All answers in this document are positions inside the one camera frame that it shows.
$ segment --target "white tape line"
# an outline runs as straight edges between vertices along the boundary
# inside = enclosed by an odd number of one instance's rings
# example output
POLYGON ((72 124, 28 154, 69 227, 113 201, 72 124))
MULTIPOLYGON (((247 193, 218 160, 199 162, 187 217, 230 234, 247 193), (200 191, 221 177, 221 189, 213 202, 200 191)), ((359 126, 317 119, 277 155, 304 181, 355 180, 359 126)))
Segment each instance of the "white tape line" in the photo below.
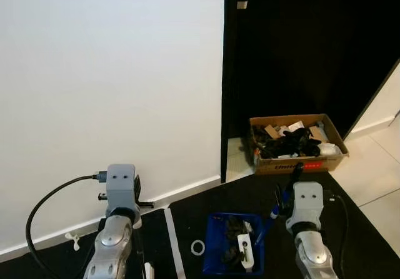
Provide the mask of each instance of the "white tape line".
POLYGON ((178 239, 176 238, 174 220, 171 213, 171 209, 169 208, 164 209, 164 214, 165 214, 165 220, 167 221, 169 242, 171 243, 172 256, 174 257, 177 279, 186 279, 181 252, 179 252, 178 239))

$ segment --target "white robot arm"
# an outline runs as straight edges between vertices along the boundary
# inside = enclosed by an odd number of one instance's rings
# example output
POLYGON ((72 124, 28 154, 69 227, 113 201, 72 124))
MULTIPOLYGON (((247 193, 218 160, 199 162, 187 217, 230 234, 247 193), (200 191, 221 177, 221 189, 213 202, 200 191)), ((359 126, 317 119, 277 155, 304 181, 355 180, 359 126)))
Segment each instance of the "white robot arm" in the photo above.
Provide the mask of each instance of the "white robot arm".
POLYGON ((286 220, 286 229, 294 236, 297 266, 304 279, 338 279, 331 252, 319 232, 319 217, 324 208, 322 186, 316 182, 297 182, 293 190, 293 213, 286 220))
POLYGON ((107 194, 100 194, 99 200, 108 200, 107 219, 104 229, 95 239, 95 252, 83 278, 123 279, 133 239, 142 277, 153 279, 152 266, 144 263, 139 206, 154 206, 154 203, 138 201, 141 187, 139 177, 135 176, 134 165, 110 165, 107 172, 101 172, 97 178, 100 182, 106 182, 107 194))

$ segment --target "small white clip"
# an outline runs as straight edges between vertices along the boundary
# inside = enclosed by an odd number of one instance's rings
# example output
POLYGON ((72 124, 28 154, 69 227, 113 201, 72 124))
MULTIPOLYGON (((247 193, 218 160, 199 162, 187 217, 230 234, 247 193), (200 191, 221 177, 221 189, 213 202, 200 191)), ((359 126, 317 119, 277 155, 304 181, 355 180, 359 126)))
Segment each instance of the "small white clip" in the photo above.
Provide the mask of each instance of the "small white clip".
POLYGON ((70 232, 68 232, 68 233, 65 234, 65 238, 67 240, 73 240, 74 241, 74 250, 75 251, 79 250, 79 245, 78 245, 79 236, 72 235, 70 232))

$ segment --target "white baseboard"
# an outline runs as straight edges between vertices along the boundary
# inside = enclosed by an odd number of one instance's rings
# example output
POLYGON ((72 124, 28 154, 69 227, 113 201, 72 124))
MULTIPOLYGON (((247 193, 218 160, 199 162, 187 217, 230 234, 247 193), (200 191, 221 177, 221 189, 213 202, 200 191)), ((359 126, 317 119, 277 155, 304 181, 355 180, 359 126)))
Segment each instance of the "white baseboard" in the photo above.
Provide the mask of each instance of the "white baseboard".
MULTIPOLYGON (((220 185, 220 182, 221 182, 220 176, 213 176, 211 178, 184 186, 177 190, 173 190, 169 193, 165 193, 161 196, 157 196, 153 199, 148 199, 146 201, 154 201, 155 206, 153 209, 142 209, 141 214, 143 215, 160 208, 167 208, 172 202, 217 187, 218 185, 220 185)), ((84 236, 96 232, 98 229, 99 221, 102 217, 103 216, 93 220, 85 221, 84 223, 80 223, 75 226, 59 230, 57 232, 42 236, 40 238, 36 238, 35 240, 33 240, 35 248, 37 250, 41 250, 49 248, 51 246, 58 245, 60 243, 64 243, 67 241, 67 239, 65 238, 65 234, 68 232, 71 232, 73 235, 78 235, 78 236, 84 236)), ((27 243, 21 243, 20 245, 12 246, 10 248, 1 250, 0 263, 20 257, 28 252, 29 248, 27 243)))
POLYGON ((346 138, 346 141, 353 140, 354 138, 358 138, 364 135, 368 135, 374 133, 376 131, 382 130, 390 125, 394 116, 389 116, 387 118, 381 119, 375 123, 368 124, 366 126, 362 126, 356 129, 353 129, 349 136, 346 138))

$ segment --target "small white sticker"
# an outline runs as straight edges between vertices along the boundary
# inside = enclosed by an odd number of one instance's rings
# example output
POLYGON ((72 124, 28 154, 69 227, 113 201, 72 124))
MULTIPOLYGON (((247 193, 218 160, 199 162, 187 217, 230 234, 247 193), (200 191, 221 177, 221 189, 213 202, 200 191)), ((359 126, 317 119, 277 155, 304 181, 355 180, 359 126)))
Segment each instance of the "small white sticker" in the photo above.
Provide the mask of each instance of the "small white sticker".
POLYGON ((238 9, 247 9, 248 7, 248 2, 247 1, 238 1, 237 2, 237 8, 238 9))

